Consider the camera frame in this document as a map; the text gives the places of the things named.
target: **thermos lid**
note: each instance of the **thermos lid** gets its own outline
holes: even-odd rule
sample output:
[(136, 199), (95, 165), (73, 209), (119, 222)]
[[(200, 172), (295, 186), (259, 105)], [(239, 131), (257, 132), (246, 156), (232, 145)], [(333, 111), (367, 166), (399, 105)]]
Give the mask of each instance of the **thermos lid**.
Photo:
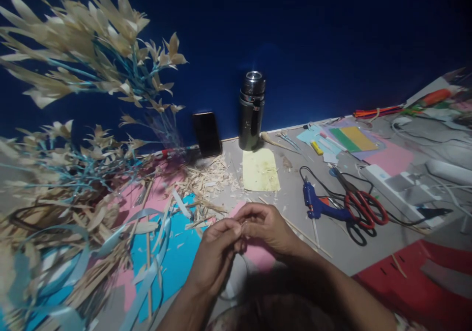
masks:
[(258, 71), (246, 73), (241, 92), (245, 95), (262, 95), (266, 91), (266, 77)]

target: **red handle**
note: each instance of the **red handle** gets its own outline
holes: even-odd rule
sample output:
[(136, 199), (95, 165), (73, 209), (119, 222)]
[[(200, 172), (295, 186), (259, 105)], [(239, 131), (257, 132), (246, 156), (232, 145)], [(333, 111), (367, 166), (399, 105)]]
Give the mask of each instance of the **red handle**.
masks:
[[(373, 229), (375, 227), (375, 223), (372, 220), (370, 213), (365, 209), (365, 207), (368, 207), (368, 205), (365, 202), (364, 197), (361, 196), (360, 198), (362, 200), (361, 202), (359, 202), (351, 192), (346, 192), (346, 196), (344, 197), (344, 207), (349, 211), (349, 213), (351, 213), (351, 216), (353, 217), (354, 221), (359, 224), (359, 226), (364, 227), (365, 229)], [(363, 215), (364, 218), (367, 220), (368, 224), (364, 223), (359, 219), (359, 217), (353, 214), (350, 202), (355, 205), (361, 215)]]
[[(365, 202), (365, 207), (367, 208), (367, 213), (372, 217), (372, 219), (379, 225), (385, 225), (389, 222), (388, 214), (385, 208), (377, 201), (374, 197), (370, 194), (358, 191), (357, 192), (358, 198), (361, 198)], [(372, 206), (376, 207), (379, 210), (379, 213), (382, 216), (382, 219), (376, 216), (374, 211), (372, 210)]]

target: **thermos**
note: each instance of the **thermos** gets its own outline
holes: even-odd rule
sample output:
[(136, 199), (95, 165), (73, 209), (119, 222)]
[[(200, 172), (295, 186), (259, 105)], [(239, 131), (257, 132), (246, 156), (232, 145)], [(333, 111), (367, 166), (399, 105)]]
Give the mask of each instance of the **thermos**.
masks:
[(246, 73), (239, 95), (239, 147), (256, 150), (261, 132), (266, 78), (258, 71)]

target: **blue glue gun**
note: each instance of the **blue glue gun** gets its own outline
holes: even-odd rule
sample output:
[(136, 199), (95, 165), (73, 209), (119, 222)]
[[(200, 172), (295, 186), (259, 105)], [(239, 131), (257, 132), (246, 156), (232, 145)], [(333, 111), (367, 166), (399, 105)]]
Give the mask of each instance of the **blue glue gun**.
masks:
[(317, 197), (315, 188), (307, 177), (303, 181), (303, 197), (305, 198), (305, 205), (309, 209), (307, 214), (310, 219), (320, 219), (321, 214), (340, 221), (348, 221), (353, 218), (347, 209), (336, 209), (324, 204)]

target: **green paper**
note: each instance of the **green paper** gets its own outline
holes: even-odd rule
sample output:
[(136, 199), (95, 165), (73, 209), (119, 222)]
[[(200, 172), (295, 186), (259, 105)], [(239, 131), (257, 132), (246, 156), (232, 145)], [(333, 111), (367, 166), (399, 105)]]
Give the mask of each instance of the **green paper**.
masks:
[(344, 146), (349, 152), (362, 151), (360, 148), (352, 142), (340, 128), (333, 128), (329, 130), (331, 134)]

